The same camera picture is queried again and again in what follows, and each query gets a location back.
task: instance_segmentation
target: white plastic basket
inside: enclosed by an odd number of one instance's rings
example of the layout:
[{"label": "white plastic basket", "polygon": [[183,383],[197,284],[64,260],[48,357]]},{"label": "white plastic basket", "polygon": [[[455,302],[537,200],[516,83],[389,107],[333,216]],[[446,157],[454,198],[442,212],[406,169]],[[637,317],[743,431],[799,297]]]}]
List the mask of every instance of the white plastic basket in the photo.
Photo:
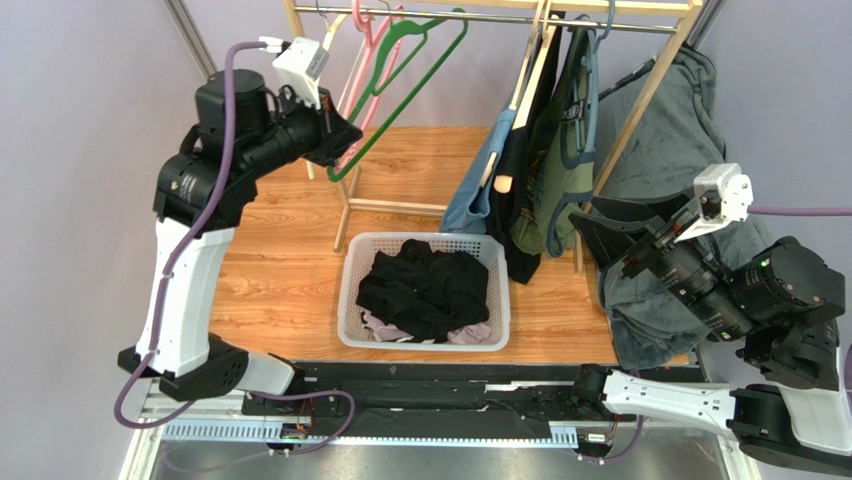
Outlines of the white plastic basket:
[{"label": "white plastic basket", "polygon": [[[488,292],[485,304],[488,307],[488,326],[491,335],[478,345],[455,345],[452,343],[421,344],[378,342],[361,324],[360,307],[355,304],[358,284],[370,273],[373,259],[379,251],[388,255],[399,253],[406,240],[428,242],[433,251],[467,252],[488,268]],[[362,233],[352,239],[343,279],[340,284],[340,301],[337,304],[337,335],[340,340],[357,348],[384,348],[390,350],[417,350],[436,352],[494,352],[509,341],[509,276],[503,246],[487,235],[457,233]]]}]

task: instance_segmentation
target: pink cloth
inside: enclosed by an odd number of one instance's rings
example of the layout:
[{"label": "pink cloth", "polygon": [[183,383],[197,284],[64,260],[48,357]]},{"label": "pink cloth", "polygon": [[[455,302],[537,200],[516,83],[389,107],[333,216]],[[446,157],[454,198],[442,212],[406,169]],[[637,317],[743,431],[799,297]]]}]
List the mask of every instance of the pink cloth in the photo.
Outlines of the pink cloth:
[{"label": "pink cloth", "polygon": [[[396,325],[387,325],[364,309],[361,309],[361,323],[364,324],[365,328],[372,330],[373,335],[379,341],[393,342],[401,338],[413,338],[408,333],[396,328]],[[491,327],[488,326],[488,323],[482,322],[453,330],[447,334],[447,340],[456,345],[479,345],[483,340],[487,340],[489,336],[491,336]]]},{"label": "pink cloth", "polygon": [[489,336],[491,336],[491,327],[482,322],[453,330],[447,334],[447,340],[458,345],[479,345]]},{"label": "pink cloth", "polygon": [[361,318],[363,320],[362,323],[364,324],[364,326],[372,330],[373,335],[375,335],[382,341],[392,342],[394,340],[399,340],[403,337],[411,337],[411,335],[396,328],[396,325],[385,325],[385,322],[370,315],[370,313],[366,310],[362,310]]}]

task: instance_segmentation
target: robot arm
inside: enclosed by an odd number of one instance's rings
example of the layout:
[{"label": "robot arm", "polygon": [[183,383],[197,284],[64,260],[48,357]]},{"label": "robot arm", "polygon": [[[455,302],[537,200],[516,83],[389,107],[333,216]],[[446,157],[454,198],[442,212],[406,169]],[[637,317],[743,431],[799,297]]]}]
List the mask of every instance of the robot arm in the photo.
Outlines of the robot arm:
[{"label": "robot arm", "polygon": [[[275,46],[274,39],[265,39]],[[148,318],[139,342],[119,354],[119,366],[134,372],[157,349],[143,376],[161,377],[160,390],[178,401],[224,395],[233,389],[273,395],[284,393],[295,366],[284,359],[231,345],[209,333],[213,297],[225,251],[234,238],[243,207],[257,195],[256,181],[304,157],[333,165],[362,132],[336,112],[317,78],[327,53],[317,42],[297,38],[277,43],[273,62],[284,86],[275,94],[263,77],[235,70],[234,154],[227,184],[212,216],[189,241],[168,281],[162,317],[154,322],[160,278],[154,280]],[[269,111],[272,97],[274,112]],[[214,74],[195,94],[199,123],[190,129],[180,152],[163,165],[154,209],[157,212],[157,266],[163,271],[171,253],[198,222],[220,176],[224,146],[224,73]]]},{"label": "robot arm", "polygon": [[735,164],[701,173],[692,191],[650,200],[596,198],[603,215],[569,217],[598,268],[648,270],[721,341],[745,337],[737,355],[771,385],[735,391],[659,384],[590,366],[575,388],[618,414],[679,421],[736,439],[766,463],[852,474],[852,411],[836,318],[845,278],[785,237],[731,271],[695,238],[744,220],[751,182]]}]

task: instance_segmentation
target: wooden floor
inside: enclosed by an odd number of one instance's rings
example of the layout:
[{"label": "wooden floor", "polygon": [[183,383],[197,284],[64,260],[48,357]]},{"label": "wooden floor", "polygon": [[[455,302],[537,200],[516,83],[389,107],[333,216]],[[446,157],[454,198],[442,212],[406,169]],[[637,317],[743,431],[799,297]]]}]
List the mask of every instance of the wooden floor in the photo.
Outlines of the wooden floor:
[{"label": "wooden floor", "polygon": [[[487,131],[392,129],[362,161],[358,196],[446,204]],[[337,337],[343,255],[332,252],[340,219],[337,189],[300,161],[258,182],[228,250],[211,330],[238,345],[292,360],[488,363],[615,363],[593,279],[573,272],[570,253],[542,260],[529,285],[511,284],[512,328],[499,352],[449,354],[357,349]],[[438,231],[439,219],[356,212],[347,234]],[[589,266],[587,272],[593,272]]]}]

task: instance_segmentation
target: gray garment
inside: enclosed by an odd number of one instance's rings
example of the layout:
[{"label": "gray garment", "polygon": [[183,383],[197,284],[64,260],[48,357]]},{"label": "gray garment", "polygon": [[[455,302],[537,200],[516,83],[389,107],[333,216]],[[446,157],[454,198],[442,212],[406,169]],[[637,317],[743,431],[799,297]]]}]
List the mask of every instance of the gray garment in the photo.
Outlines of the gray garment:
[{"label": "gray garment", "polygon": [[[595,174],[615,142],[647,74],[600,103]],[[710,164],[723,163],[725,141],[713,123],[716,70],[707,57],[682,48],[666,73],[601,196],[654,198],[691,188]],[[731,268],[771,242],[763,223],[751,217],[713,234]],[[607,312],[619,363],[651,368],[687,353],[709,330],[645,271],[619,275],[620,264],[601,272],[598,289]]]}]

